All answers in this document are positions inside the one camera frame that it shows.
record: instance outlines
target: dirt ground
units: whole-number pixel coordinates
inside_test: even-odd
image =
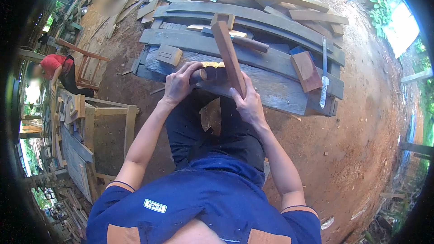
[[[399,79],[401,66],[389,54],[387,45],[376,38],[366,11],[357,2],[320,0],[349,18],[344,26],[345,83],[344,99],[339,102],[336,117],[306,117],[301,121],[286,114],[266,110],[267,121],[276,138],[296,165],[305,188],[307,205],[319,214],[321,221],[334,217],[331,227],[322,231],[324,243],[355,241],[372,221],[382,192],[393,169],[399,134],[405,134],[408,106],[402,104]],[[143,26],[135,20],[137,9],[120,23],[110,40],[103,26],[90,40],[105,17],[93,11],[82,18],[85,34],[79,46],[100,53],[112,60],[97,75],[99,98],[135,104],[141,109],[135,133],[153,111],[163,93],[150,96],[162,84],[121,73],[130,68],[130,59],[137,58],[143,45],[138,42]],[[414,103],[418,90],[414,89]],[[217,103],[207,107],[204,126],[219,130]],[[95,159],[98,172],[116,175],[123,162],[125,117],[101,117],[95,122]],[[421,142],[421,128],[417,129]],[[174,169],[165,128],[146,171],[148,183]],[[265,186],[269,202],[279,207],[280,197],[272,178]],[[352,215],[366,209],[360,216]]]

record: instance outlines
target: woman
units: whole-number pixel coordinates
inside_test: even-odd
[[[42,59],[41,63],[30,62],[27,68],[27,78],[44,77],[50,82],[51,93],[54,95],[57,79],[72,94],[82,94],[86,97],[94,97],[95,91],[92,89],[79,89],[75,83],[75,64],[74,58],[70,55],[61,56],[51,54]]]

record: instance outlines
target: blue t-shirt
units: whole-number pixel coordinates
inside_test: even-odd
[[[260,188],[263,180],[246,163],[213,155],[137,191],[111,182],[89,215],[88,243],[159,244],[194,218],[226,243],[321,243],[317,213],[307,206],[279,213]]]

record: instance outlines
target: man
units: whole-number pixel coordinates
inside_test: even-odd
[[[317,213],[306,206],[300,176],[268,126],[261,100],[243,73],[247,96],[220,97],[221,134],[200,124],[213,98],[192,92],[186,63],[166,78],[158,102],[124,164],[95,202],[89,243],[320,243]],[[141,187],[164,122],[176,170]],[[261,190],[264,154],[282,196],[279,212]]]
[[[42,59],[41,63],[30,62],[27,67],[28,80],[37,77],[44,77],[50,82],[51,93],[54,95],[57,79],[72,94],[82,94],[86,97],[94,97],[92,89],[79,89],[75,83],[75,64],[72,56],[61,56],[51,54]]]

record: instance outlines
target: black pants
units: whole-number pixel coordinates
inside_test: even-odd
[[[187,166],[189,160],[222,153],[263,172],[262,144],[254,128],[241,119],[234,100],[220,97],[220,137],[203,130],[199,111],[217,98],[217,95],[194,89],[167,117],[167,136],[177,169]]]
[[[65,89],[72,94],[82,94],[86,97],[93,97],[92,89],[79,89],[77,84],[75,84],[75,64],[71,66],[71,69],[67,74],[61,74],[59,76],[60,82],[65,87]]]

